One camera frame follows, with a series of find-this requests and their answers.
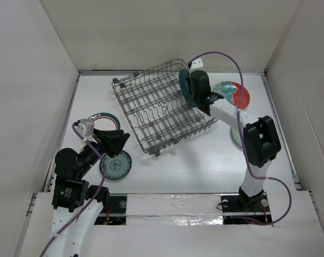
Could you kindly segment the white plate with green rim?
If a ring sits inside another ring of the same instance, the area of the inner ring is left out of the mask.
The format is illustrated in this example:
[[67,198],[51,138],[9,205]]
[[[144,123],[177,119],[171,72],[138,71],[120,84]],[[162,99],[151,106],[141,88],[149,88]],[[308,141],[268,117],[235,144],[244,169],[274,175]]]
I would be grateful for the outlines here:
[[92,122],[95,122],[100,119],[108,119],[115,124],[116,130],[121,129],[121,124],[120,124],[119,119],[115,115],[107,113],[107,112],[99,112],[99,113],[93,114],[88,119]]

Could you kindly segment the small blue patterned plate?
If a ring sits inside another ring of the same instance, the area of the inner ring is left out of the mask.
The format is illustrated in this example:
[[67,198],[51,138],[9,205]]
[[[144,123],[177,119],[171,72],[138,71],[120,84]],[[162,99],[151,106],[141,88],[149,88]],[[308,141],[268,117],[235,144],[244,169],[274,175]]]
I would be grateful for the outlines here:
[[105,178],[108,180],[121,180],[127,176],[132,168],[132,158],[124,150],[116,157],[109,157],[104,154],[103,160],[105,165],[99,163],[99,171],[103,176],[104,170],[106,169]]

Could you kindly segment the dark teal scalloped plate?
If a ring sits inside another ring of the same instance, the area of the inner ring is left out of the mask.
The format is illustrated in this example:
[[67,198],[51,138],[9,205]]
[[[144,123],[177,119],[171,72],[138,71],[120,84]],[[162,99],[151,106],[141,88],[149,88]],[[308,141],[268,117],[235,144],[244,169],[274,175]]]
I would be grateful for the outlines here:
[[189,71],[187,69],[181,69],[179,72],[179,85],[180,85],[180,90],[185,98],[186,102],[191,106],[191,107],[197,107],[196,102],[193,99],[193,96],[191,94],[191,84],[190,84],[190,79],[189,79]]

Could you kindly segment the light green floral plate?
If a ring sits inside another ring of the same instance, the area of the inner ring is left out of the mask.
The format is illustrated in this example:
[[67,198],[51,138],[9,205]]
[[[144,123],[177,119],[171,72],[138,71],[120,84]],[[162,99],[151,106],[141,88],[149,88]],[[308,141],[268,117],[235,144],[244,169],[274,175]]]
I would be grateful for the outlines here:
[[231,133],[232,133],[232,137],[233,137],[234,141],[242,148],[242,141],[241,141],[239,131],[232,127]]

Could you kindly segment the red and teal floral plate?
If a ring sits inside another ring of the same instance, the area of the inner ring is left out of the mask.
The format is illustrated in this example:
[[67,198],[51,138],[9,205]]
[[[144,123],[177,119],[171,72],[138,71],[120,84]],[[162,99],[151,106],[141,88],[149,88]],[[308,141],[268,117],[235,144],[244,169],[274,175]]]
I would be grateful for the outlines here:
[[[241,84],[234,81],[223,81],[212,86],[212,91],[224,96],[229,103],[233,104],[235,107],[238,107],[242,91]],[[250,94],[248,90],[244,88],[240,109],[246,109],[249,103]]]

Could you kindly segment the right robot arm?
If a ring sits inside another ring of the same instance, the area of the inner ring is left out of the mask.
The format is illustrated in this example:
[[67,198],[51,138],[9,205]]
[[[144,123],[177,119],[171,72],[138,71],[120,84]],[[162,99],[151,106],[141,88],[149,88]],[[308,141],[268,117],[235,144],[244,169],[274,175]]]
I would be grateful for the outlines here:
[[238,130],[242,137],[246,172],[238,190],[238,204],[243,210],[251,210],[262,197],[268,168],[281,150],[275,123],[270,116],[251,115],[211,91],[204,71],[191,72],[187,81],[198,109]]

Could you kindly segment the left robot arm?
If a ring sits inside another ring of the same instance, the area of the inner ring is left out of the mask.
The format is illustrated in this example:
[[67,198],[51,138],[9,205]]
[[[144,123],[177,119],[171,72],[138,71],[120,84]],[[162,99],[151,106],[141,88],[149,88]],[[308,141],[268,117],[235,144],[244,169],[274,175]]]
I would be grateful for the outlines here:
[[77,124],[74,133],[86,144],[77,153],[63,148],[55,157],[55,186],[52,197],[50,240],[41,256],[82,256],[98,215],[110,207],[109,189],[104,179],[99,185],[84,180],[87,172],[104,155],[115,157],[123,150],[129,134],[123,130],[100,131],[92,128],[81,134]]

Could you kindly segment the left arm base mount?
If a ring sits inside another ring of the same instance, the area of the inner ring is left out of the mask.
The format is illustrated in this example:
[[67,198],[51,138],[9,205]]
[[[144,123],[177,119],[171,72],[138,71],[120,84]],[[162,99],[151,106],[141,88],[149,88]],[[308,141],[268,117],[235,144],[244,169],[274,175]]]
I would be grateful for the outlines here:
[[95,220],[95,225],[125,225],[127,210],[126,194],[110,194],[109,203]]

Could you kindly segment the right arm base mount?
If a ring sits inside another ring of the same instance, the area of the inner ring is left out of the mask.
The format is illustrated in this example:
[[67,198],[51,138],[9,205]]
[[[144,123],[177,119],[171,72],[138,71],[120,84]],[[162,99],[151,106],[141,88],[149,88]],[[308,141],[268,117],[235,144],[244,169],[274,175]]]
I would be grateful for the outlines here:
[[270,224],[272,223],[271,211],[267,195],[249,206],[239,202],[238,194],[224,194],[216,208],[222,212],[223,224]]

